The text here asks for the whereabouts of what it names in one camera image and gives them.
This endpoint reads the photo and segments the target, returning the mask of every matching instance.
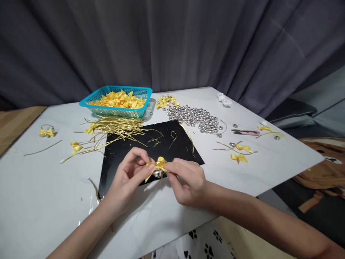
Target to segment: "pile of silver bells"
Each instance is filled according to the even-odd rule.
[[[195,109],[186,106],[169,107],[166,115],[169,116],[169,120],[179,120],[179,122],[186,123],[187,126],[195,127],[200,123],[199,130],[204,133],[218,133],[218,118],[213,117],[210,113],[204,109]]]

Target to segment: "silver beads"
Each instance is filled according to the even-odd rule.
[[[157,178],[161,178],[162,177],[162,173],[163,173],[163,170],[162,169],[156,169],[153,171],[153,175]]]
[[[169,106],[166,111],[170,121],[177,119],[181,124],[184,122],[187,126],[197,126],[201,133],[218,133],[218,118],[204,109],[191,108],[186,105]]]

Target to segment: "plastic basket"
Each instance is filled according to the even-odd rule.
[[[146,99],[144,107],[141,109],[125,109],[90,105],[91,101],[96,102],[96,100],[100,100],[102,98],[102,95],[107,95],[110,92],[120,92],[121,90],[125,91],[127,95],[128,93],[133,91],[133,95],[137,96],[138,98],[142,97],[143,99]],[[98,115],[141,118],[143,117],[144,112],[147,108],[151,94],[152,89],[147,87],[103,86],[99,88],[97,91],[90,94],[88,97],[84,98],[79,103],[79,105],[88,108],[94,114]]]

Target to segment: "table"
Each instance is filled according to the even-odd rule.
[[[223,120],[228,130],[223,138],[200,133],[197,127],[184,126],[205,161],[206,179],[226,188],[257,196],[321,162],[323,157],[272,124],[272,135],[253,136],[231,133],[238,129],[255,130],[263,121],[243,106],[233,102],[225,108],[217,102],[217,90],[211,87],[169,92],[181,105],[208,110]],[[157,100],[162,93],[152,94]],[[90,177],[99,185],[103,156],[101,153],[72,154],[70,141],[88,141],[79,125],[94,119],[91,112],[78,103],[49,107],[0,160],[0,257],[44,258],[49,255],[97,206]],[[161,109],[144,124],[167,121]],[[50,124],[58,132],[53,139],[40,138],[42,124]],[[62,140],[54,147],[30,156],[24,154],[42,150]],[[243,141],[258,151],[247,157],[249,163],[230,159],[231,151],[218,151],[225,144]],[[154,249],[186,234],[217,215],[179,205],[167,178],[161,183],[140,186],[125,215],[113,224],[115,234],[107,231],[97,244],[91,258],[139,258]]]

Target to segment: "curtain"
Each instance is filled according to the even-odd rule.
[[[212,86],[262,117],[345,42],[343,0],[3,0],[2,109]]]

